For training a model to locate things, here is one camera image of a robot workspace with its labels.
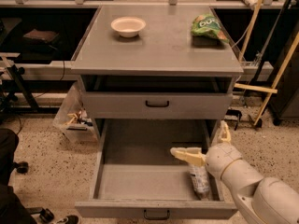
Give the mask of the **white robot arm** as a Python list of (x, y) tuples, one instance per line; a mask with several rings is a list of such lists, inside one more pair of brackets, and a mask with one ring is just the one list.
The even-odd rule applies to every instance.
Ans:
[(221, 122), (217, 143), (206, 154), (197, 147), (173, 147), (170, 153), (188, 164), (204, 166), (220, 180), (249, 224), (299, 224), (299, 193), (248, 164), (231, 144), (225, 121)]

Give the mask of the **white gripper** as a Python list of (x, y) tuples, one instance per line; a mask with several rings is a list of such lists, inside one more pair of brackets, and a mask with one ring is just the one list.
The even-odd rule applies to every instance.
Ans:
[(228, 124), (222, 120), (218, 136), (219, 144), (211, 147), (207, 154), (200, 147), (171, 147), (170, 153), (181, 161), (198, 167), (206, 165), (207, 171), (216, 179), (221, 179), (224, 170), (234, 161), (242, 158), (241, 153), (232, 145)]

